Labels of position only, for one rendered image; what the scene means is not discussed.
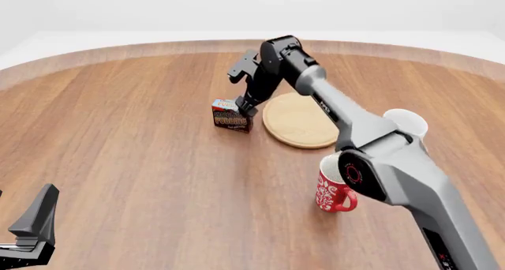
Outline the chocolate pudding box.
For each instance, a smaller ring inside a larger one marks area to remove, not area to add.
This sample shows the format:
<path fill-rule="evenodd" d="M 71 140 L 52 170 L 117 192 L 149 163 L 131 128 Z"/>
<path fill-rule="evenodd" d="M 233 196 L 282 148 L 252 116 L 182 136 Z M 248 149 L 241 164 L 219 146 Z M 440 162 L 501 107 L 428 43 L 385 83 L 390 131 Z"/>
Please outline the chocolate pudding box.
<path fill-rule="evenodd" d="M 246 118 L 239 111 L 234 99 L 215 99 L 211 105 L 214 125 L 238 132 L 249 133 L 253 120 Z"/>

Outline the round wooden plate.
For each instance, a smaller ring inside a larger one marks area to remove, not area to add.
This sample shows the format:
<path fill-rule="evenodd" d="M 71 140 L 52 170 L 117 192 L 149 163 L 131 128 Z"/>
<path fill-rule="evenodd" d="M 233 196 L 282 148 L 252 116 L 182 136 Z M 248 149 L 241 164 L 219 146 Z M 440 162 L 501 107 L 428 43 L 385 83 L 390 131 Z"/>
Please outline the round wooden plate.
<path fill-rule="evenodd" d="M 266 130 L 278 141 L 295 148 L 326 148 L 336 143 L 339 130 L 310 96 L 282 94 L 264 106 Z"/>

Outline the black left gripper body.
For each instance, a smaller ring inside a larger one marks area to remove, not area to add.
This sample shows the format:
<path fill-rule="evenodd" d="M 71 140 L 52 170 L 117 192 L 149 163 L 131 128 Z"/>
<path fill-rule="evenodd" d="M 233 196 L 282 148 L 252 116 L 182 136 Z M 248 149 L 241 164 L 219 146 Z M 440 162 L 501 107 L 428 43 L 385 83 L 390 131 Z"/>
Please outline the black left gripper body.
<path fill-rule="evenodd" d="M 47 241 L 26 238 L 15 243 L 0 244 L 0 270 L 47 265 L 55 247 Z"/>

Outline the red mug with white pattern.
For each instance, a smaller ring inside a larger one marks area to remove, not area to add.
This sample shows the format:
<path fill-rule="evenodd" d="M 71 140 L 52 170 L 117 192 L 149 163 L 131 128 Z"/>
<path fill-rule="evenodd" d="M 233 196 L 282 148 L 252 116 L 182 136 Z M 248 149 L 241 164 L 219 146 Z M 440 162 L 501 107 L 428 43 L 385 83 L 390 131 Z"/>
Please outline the red mug with white pattern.
<path fill-rule="evenodd" d="M 339 153 L 320 161 L 316 186 L 316 205 L 325 212 L 350 212 L 357 207 L 356 193 L 343 181 L 339 172 Z"/>

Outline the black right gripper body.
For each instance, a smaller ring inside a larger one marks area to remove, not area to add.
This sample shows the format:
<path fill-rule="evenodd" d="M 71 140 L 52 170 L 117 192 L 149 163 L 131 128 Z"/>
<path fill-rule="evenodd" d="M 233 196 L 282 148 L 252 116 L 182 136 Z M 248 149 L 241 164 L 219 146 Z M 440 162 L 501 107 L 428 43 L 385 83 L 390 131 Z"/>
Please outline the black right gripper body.
<path fill-rule="evenodd" d="M 236 106 L 240 111 L 254 111 L 258 102 L 249 96 L 238 96 L 235 100 Z"/>

